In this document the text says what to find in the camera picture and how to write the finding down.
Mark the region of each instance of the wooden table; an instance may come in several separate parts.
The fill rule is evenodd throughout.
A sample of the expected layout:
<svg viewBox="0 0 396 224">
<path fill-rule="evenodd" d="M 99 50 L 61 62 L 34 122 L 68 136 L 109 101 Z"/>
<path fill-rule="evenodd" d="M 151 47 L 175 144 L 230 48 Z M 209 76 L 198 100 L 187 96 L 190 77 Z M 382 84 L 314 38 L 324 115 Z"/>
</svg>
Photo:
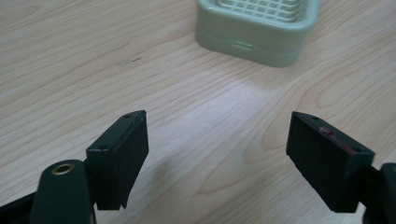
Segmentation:
<svg viewBox="0 0 396 224">
<path fill-rule="evenodd" d="M 99 223 L 361 223 L 335 214 L 285 153 L 291 111 L 396 161 L 396 4 L 322 0 L 298 62 L 201 48 L 195 1 L 0 2 L 0 203 L 56 161 L 85 159 L 119 116 L 148 111 L 128 207 Z"/>
</svg>

